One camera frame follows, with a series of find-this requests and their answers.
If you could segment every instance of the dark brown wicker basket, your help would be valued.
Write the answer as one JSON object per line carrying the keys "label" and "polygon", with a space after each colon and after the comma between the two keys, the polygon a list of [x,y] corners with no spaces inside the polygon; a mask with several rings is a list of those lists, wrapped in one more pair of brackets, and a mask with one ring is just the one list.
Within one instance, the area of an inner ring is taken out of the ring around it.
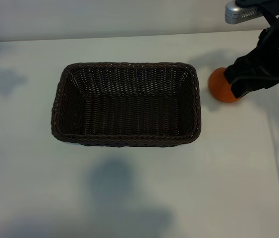
{"label": "dark brown wicker basket", "polygon": [[166,147],[201,131],[199,83],[184,63],[76,63],[62,73],[52,134],[88,146]]}

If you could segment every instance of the white table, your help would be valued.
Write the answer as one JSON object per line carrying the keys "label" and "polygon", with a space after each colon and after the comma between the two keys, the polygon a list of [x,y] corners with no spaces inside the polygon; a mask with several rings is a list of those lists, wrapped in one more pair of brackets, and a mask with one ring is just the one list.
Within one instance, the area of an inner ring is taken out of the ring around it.
{"label": "white table", "polygon": [[[236,104],[207,80],[260,31],[0,43],[0,238],[279,238],[279,85]],[[51,134],[75,62],[197,69],[202,132],[171,148],[84,147]]]}

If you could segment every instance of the black cable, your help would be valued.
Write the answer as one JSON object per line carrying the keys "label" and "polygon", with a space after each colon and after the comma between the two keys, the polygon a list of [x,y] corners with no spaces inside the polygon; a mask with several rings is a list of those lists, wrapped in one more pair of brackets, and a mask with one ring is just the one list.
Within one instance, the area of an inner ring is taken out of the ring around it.
{"label": "black cable", "polygon": [[273,128],[272,128],[272,121],[271,121],[271,115],[270,115],[270,109],[269,108],[267,108],[267,121],[268,121],[268,127],[269,127],[269,131],[270,131],[271,139],[272,139],[272,143],[273,143],[273,148],[274,148],[274,159],[275,159],[276,171],[277,171],[278,183],[279,183],[278,150],[277,150],[277,145],[276,145],[274,131],[273,131]]}

